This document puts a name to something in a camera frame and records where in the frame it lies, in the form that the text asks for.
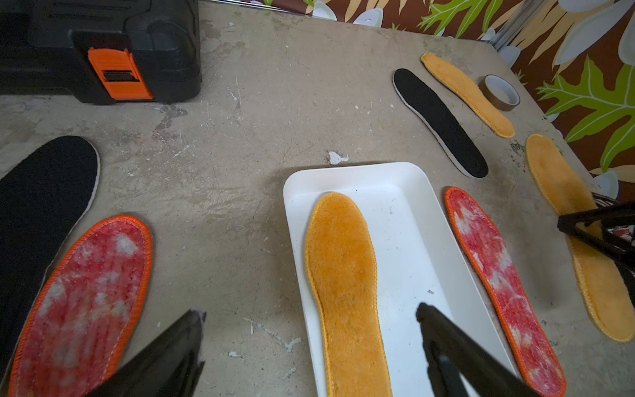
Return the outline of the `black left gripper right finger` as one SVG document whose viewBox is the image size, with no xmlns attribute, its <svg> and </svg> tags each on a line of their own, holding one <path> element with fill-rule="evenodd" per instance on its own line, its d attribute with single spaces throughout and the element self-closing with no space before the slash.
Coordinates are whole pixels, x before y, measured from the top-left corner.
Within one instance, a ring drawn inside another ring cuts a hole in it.
<svg viewBox="0 0 635 397">
<path fill-rule="evenodd" d="M 421 303 L 416 312 L 436 396 L 467 396 L 465 382 L 480 396 L 536 396 L 436 307 Z"/>
</svg>

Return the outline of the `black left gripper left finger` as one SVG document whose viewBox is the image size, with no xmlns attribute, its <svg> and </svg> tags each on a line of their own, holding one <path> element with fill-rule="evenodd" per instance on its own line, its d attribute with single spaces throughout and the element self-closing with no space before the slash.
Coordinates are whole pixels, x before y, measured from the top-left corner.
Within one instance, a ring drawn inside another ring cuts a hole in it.
<svg viewBox="0 0 635 397">
<path fill-rule="evenodd" d="M 206 314 L 190 309 L 90 396 L 192 396 L 205 361 L 199 358 Z"/>
</svg>

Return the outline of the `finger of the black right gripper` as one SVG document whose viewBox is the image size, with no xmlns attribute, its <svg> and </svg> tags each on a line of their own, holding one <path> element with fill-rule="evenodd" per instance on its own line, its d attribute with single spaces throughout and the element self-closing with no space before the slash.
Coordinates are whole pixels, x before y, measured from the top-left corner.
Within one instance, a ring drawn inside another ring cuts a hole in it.
<svg viewBox="0 0 635 397">
<path fill-rule="evenodd" d="M 558 219 L 558 229 L 577 241 L 608 256 L 615 263 L 634 304 L 634 245 L 618 238 L 603 228 L 601 219 L 611 218 L 609 208 L 597 208 L 562 215 Z"/>
</svg>

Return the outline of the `red patterned insole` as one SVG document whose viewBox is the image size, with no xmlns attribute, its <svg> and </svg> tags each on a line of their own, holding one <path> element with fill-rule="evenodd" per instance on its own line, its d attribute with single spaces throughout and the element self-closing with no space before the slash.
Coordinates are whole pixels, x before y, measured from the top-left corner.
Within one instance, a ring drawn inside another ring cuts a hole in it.
<svg viewBox="0 0 635 397">
<path fill-rule="evenodd" d="M 539 395 L 565 395 L 564 371 L 499 229 L 465 190 L 447 189 L 444 203 L 451 228 L 487 290 L 522 378 Z"/>
<path fill-rule="evenodd" d="M 152 255 L 149 228 L 128 215 L 79 238 L 29 314 L 8 394 L 85 396 L 111 377 L 142 315 Z"/>
</svg>

